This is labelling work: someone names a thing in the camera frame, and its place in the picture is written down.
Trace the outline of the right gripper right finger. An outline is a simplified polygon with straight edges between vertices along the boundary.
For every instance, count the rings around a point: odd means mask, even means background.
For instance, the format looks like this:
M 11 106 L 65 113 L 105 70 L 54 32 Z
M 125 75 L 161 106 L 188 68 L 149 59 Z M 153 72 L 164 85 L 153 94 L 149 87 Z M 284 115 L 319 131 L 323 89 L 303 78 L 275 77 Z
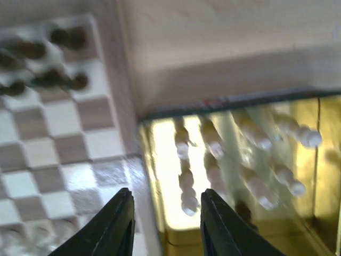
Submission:
M 200 230 L 204 255 L 283 255 L 252 230 L 212 189 L 206 189 L 201 194 Z

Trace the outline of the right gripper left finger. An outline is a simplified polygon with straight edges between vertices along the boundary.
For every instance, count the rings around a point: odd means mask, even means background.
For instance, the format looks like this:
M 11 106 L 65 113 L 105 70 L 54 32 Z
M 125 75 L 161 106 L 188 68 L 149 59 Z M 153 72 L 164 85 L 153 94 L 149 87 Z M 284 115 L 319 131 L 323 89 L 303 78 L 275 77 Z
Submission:
M 120 189 L 88 224 L 50 256 L 117 256 L 133 254 L 135 207 L 132 192 Z

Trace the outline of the gold metal tin tray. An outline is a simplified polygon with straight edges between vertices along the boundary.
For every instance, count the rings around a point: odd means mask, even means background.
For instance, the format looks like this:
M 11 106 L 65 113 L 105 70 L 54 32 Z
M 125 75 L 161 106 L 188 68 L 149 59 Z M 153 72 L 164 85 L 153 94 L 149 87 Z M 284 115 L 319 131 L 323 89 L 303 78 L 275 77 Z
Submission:
M 204 255 L 212 189 L 283 255 L 340 255 L 340 93 L 166 111 L 139 133 L 163 255 Z

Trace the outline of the wooden chess board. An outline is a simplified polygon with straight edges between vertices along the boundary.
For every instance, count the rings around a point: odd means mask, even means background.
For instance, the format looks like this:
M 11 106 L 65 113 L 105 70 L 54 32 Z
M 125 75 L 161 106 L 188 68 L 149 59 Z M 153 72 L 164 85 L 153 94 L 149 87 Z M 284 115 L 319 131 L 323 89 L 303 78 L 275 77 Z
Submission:
M 161 255 L 136 140 L 117 1 L 1 1 L 1 38 L 44 45 L 38 60 L 1 50 L 1 255 L 46 255 L 122 187 L 135 199 L 134 255 Z M 79 91 L 27 88 L 62 73 Z

